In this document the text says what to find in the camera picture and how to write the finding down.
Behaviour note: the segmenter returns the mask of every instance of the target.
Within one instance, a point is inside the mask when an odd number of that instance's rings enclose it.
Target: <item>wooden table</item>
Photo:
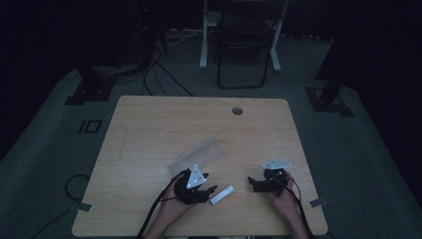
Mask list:
[[[234,115],[234,107],[243,113]],[[321,208],[309,204],[317,191],[285,100],[122,97],[83,200],[93,208],[78,212],[74,235],[136,235],[170,181],[167,166],[215,134],[224,154],[202,168],[210,175],[201,188],[217,184],[215,195],[231,184],[235,191],[215,206],[198,204],[166,236],[289,234],[266,196],[253,192],[247,180],[263,179],[262,164],[272,158],[293,164],[289,172],[301,189],[313,233],[327,231]]]

